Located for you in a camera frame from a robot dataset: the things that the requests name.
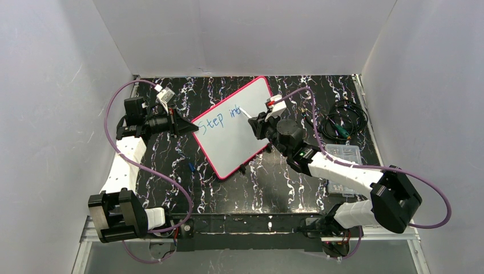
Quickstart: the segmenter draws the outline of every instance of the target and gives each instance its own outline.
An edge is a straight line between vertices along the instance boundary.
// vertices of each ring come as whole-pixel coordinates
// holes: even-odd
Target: white wall
[[[386,164],[431,179],[453,206],[421,229],[432,273],[484,273],[484,2],[398,1],[362,73]],[[421,184],[422,224],[445,208]]]
[[[70,273],[131,73],[92,1],[2,1],[0,53],[1,272]]]
[[[362,71],[395,0],[94,0],[142,76]]]

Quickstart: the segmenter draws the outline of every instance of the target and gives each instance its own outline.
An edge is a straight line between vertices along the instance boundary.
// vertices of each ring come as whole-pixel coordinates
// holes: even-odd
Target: red whiteboard border
[[[254,80],[250,81],[249,83],[247,83],[245,86],[241,87],[240,89],[238,89],[236,92],[232,93],[231,95],[229,95],[228,97],[226,97],[225,99],[223,99],[222,101],[220,101],[219,103],[217,103],[215,106],[207,109],[205,112],[203,112],[202,114],[200,114],[199,116],[197,116],[195,119],[192,120],[192,123],[195,124],[195,121],[197,121],[198,119],[200,119],[202,116],[204,116],[205,114],[209,113],[210,111],[214,110],[217,108],[217,106],[219,106],[220,104],[222,104],[223,102],[225,102],[226,100],[228,100],[230,97],[236,95],[237,93],[239,93],[240,91],[242,91],[244,88],[246,88],[247,86],[249,86],[250,84],[252,84],[253,82],[259,80],[260,78],[264,78],[265,80],[265,84],[267,85],[267,89],[269,90],[269,94],[270,96],[272,97],[272,91],[271,91],[271,87],[269,86],[269,82],[267,82],[267,78],[264,77],[264,76],[258,76],[256,77]],[[234,170],[232,170],[227,176],[225,177],[220,177],[219,173],[217,172],[217,170],[215,169],[215,167],[213,166],[212,164],[212,161],[210,160],[210,158],[208,157],[208,155],[205,153],[205,150],[203,149],[203,147],[201,146],[200,144],[200,141],[198,140],[198,138],[196,137],[195,133],[193,132],[193,137],[195,137],[195,140],[198,144],[198,146],[201,148],[203,154],[205,155],[205,157],[207,157],[207,160],[208,162],[210,163],[210,166],[212,166],[213,170],[215,171],[215,174],[217,175],[217,177],[221,180],[224,180],[226,178],[228,178],[230,175],[232,175],[234,172],[236,172],[239,168],[235,168]],[[266,148],[266,146],[264,146],[261,150],[259,150],[258,152],[256,152],[254,155],[252,155],[251,157],[249,157],[249,159],[247,159],[244,164],[246,164],[248,161],[250,161],[252,158],[254,158],[254,156],[256,156],[257,154],[259,154],[262,150],[264,150]]]

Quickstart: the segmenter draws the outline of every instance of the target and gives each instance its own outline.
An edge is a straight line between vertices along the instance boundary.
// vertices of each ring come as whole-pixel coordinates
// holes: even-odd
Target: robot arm
[[[155,89],[159,92],[157,103],[163,107],[161,113],[151,114],[142,97],[126,99],[126,115],[118,124],[116,146],[136,163],[141,162],[152,135],[168,131],[171,136],[177,137],[198,130],[196,125],[183,119],[170,103],[174,94],[170,89],[159,86]],[[136,197],[138,172],[138,167],[116,155],[101,192],[89,197],[89,211],[101,242],[144,237],[149,230],[162,227],[169,221],[164,208],[144,209],[140,204]]]
[[[366,201],[335,205],[326,217],[301,230],[314,231],[317,228],[321,231],[319,236],[331,236],[358,225],[379,224],[394,233],[403,233],[422,203],[409,179],[390,171],[345,167],[334,161],[350,162],[334,156],[330,160],[318,147],[304,141],[304,131],[294,120],[280,118],[286,109],[284,101],[271,104],[280,99],[281,95],[271,97],[266,103],[267,112],[249,117],[255,137],[267,138],[287,157],[287,163],[295,171],[339,182],[368,198]]]

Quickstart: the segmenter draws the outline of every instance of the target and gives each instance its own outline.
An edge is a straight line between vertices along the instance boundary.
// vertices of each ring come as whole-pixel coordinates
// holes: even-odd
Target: metal frame
[[[361,75],[353,74],[352,78],[354,81],[354,85],[356,87],[357,96],[361,102],[363,110],[366,112],[366,114],[368,114],[368,108],[366,106],[366,100],[365,100],[365,93],[363,90],[363,85],[361,84]],[[135,84],[131,91],[130,97],[133,97],[136,94],[137,88],[138,88],[138,84]],[[378,146],[373,133],[373,126],[371,124],[369,115],[368,115],[368,129],[375,147],[376,154],[378,156],[378,160],[380,161],[381,164],[383,164],[383,160],[381,159],[381,155],[378,150]],[[395,234],[380,226],[367,225],[363,227],[363,232],[365,236],[362,238],[362,240],[406,240],[409,245],[410,253],[412,254],[412,258],[413,258],[417,273],[418,274],[430,273],[429,268],[427,266],[427,262],[424,257],[424,253],[422,252],[422,248],[420,246],[420,236],[418,234],[417,229],[409,227],[405,230],[404,233]],[[351,241],[356,241],[356,240],[358,240],[357,237],[351,238]],[[89,254],[91,252],[92,242],[98,242],[98,241],[99,241],[98,234],[96,232],[96,229],[94,228],[92,218],[88,217],[84,225],[82,236],[80,238],[79,251],[74,263],[74,267],[72,269],[73,274],[84,274],[86,270]],[[131,239],[127,241],[157,242],[157,243],[170,242],[171,243],[172,240],[155,238],[155,239]],[[321,241],[335,241],[335,239],[324,237],[324,238],[321,238]]]

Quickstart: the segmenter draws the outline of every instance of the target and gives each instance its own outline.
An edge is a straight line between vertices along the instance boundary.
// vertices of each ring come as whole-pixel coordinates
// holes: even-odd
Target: transparent organizer box
[[[344,144],[327,144],[326,150],[341,159],[361,164],[361,154],[359,146],[346,146]],[[343,186],[340,183],[329,181],[328,192],[331,194],[342,194],[343,197],[354,197],[358,192]]]

